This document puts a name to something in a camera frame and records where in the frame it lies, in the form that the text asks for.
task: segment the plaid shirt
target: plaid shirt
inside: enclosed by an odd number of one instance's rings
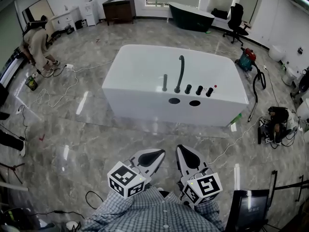
[[[83,232],[218,232],[223,231],[219,207],[210,201],[195,211],[169,193],[155,188],[124,199],[111,191],[107,200],[85,220]]]

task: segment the red and teal vacuum cleaner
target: red and teal vacuum cleaner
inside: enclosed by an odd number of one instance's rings
[[[245,71],[245,72],[251,71],[252,66],[254,66],[257,70],[257,74],[256,74],[256,76],[254,77],[254,80],[253,80],[253,92],[254,92],[254,96],[255,96],[255,105],[254,105],[254,107],[253,107],[253,109],[250,113],[249,118],[248,118],[248,122],[250,122],[250,120],[253,116],[253,113],[256,109],[257,102],[258,102],[257,94],[256,94],[256,91],[255,91],[255,81],[256,81],[257,78],[259,80],[261,80],[261,84],[262,84],[263,89],[266,88],[266,82],[265,82],[264,73],[261,72],[259,70],[259,68],[257,67],[257,65],[255,64],[256,55],[254,54],[253,50],[251,50],[249,48],[245,49],[243,47],[241,47],[241,49],[242,49],[242,55],[241,55],[240,59],[237,59],[235,61],[235,63],[238,64],[238,66],[241,67],[243,69],[243,71]]]

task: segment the green and black bucket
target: green and black bucket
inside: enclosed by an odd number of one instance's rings
[[[25,84],[32,90],[34,91],[37,87],[38,84],[36,83],[36,81],[34,80],[34,78],[32,76],[28,77]]]

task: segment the bathtub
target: bathtub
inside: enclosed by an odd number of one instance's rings
[[[184,73],[180,92],[175,93],[180,55]],[[192,88],[186,94],[188,84]],[[199,86],[204,89],[197,95]],[[249,104],[232,60],[165,46],[121,47],[102,88],[115,116],[154,121],[226,126]],[[210,88],[213,92],[207,97]]]
[[[192,6],[169,2],[169,8],[176,25],[182,29],[206,32],[214,20],[212,14]]]

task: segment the office chair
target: office chair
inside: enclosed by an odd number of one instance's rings
[[[228,27],[232,29],[233,32],[228,31],[223,35],[223,37],[225,37],[226,35],[232,36],[233,37],[233,41],[231,42],[232,44],[234,43],[235,39],[237,39],[239,42],[241,42],[241,46],[243,46],[243,42],[240,40],[239,36],[249,35],[245,29],[240,27],[242,15],[243,15],[243,7],[240,4],[235,3],[235,6],[231,7],[231,20],[228,22]]]

